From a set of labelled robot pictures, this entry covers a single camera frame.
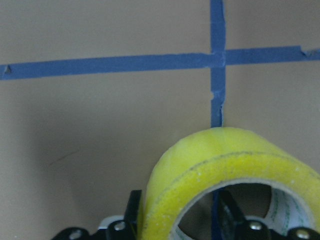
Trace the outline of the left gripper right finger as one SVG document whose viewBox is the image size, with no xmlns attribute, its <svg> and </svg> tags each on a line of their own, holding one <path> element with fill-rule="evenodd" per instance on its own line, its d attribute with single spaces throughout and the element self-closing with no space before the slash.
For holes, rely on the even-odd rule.
<svg viewBox="0 0 320 240">
<path fill-rule="evenodd" d="M 218 192 L 217 222 L 223 240 L 271 239 L 266 225 L 257 220 L 247 220 L 232 195 L 226 190 Z"/>
</svg>

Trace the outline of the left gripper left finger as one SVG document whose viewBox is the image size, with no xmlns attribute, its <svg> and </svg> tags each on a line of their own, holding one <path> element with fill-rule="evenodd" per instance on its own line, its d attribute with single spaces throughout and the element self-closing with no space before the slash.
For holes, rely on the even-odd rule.
<svg viewBox="0 0 320 240">
<path fill-rule="evenodd" d="M 107 240 L 138 240 L 142 222 L 142 190 L 130 192 L 122 219 L 111 222 L 106 230 Z"/>
</svg>

